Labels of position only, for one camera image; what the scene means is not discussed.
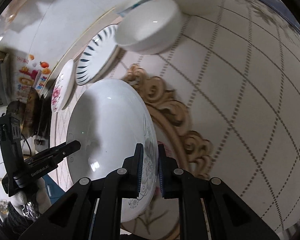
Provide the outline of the gloved left hand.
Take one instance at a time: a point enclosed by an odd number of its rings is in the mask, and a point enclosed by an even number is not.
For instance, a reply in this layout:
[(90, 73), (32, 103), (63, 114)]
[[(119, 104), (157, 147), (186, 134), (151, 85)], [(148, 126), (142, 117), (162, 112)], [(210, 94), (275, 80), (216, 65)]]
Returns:
[[(43, 178), (37, 180), (37, 187), (38, 190), (36, 191), (36, 200), (34, 202), (38, 204), (38, 212), (42, 215), (49, 207), (51, 207), (51, 200), (47, 194)], [(19, 191), (10, 198), (10, 202), (14, 209), (23, 217), (23, 208), (28, 201), (26, 194), (22, 191)]]

